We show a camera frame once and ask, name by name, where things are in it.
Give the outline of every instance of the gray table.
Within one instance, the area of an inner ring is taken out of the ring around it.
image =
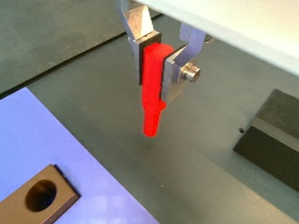
[[[173,46],[178,26],[154,21]],[[141,134],[125,37],[28,88],[160,223],[296,223],[297,192],[232,148],[272,89],[299,97],[299,79],[219,41],[197,62],[201,77],[162,112],[156,138]]]

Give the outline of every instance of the blue surface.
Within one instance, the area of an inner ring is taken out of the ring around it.
[[[56,164],[81,197],[54,223],[157,223],[26,88],[0,101],[0,127],[0,201]]]

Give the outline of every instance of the bolt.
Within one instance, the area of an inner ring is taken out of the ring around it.
[[[189,82],[195,82],[200,78],[201,70],[189,62],[181,68],[181,78]]]

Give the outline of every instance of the red plastic part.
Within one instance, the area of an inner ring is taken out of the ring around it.
[[[142,107],[144,134],[156,135],[158,119],[165,103],[160,99],[164,57],[173,52],[169,45],[152,44],[144,49]]]

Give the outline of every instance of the black block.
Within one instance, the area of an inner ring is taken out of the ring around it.
[[[299,192],[299,100],[273,90],[233,151]]]

